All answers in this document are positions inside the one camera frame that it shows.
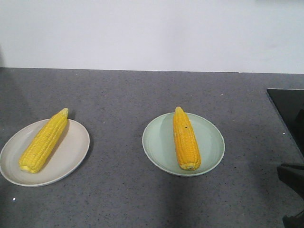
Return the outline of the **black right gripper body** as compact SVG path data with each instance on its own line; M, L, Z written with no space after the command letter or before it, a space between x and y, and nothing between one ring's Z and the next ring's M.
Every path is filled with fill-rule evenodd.
M279 180L304 199L304 165L282 163L276 170ZM303 228L304 211L302 210L295 216L284 216L282 221L285 228Z

